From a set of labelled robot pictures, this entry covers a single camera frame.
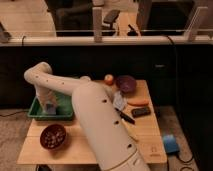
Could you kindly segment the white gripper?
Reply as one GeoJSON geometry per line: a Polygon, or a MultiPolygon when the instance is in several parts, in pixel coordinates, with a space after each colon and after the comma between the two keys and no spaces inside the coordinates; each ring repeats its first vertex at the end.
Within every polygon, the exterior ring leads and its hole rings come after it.
{"type": "Polygon", "coordinates": [[[46,108],[47,104],[52,104],[54,107],[57,106],[55,93],[50,89],[37,87],[36,97],[43,109],[46,108]]]}

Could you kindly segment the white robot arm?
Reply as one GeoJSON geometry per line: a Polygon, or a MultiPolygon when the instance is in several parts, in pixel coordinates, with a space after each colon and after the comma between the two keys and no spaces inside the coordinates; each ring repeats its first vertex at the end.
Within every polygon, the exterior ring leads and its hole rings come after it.
{"type": "Polygon", "coordinates": [[[151,171],[114,109],[109,88],[94,81],[55,76],[46,62],[26,70],[24,78],[35,86],[40,100],[50,99],[52,90],[71,97],[76,118],[102,171],[151,171]]]}

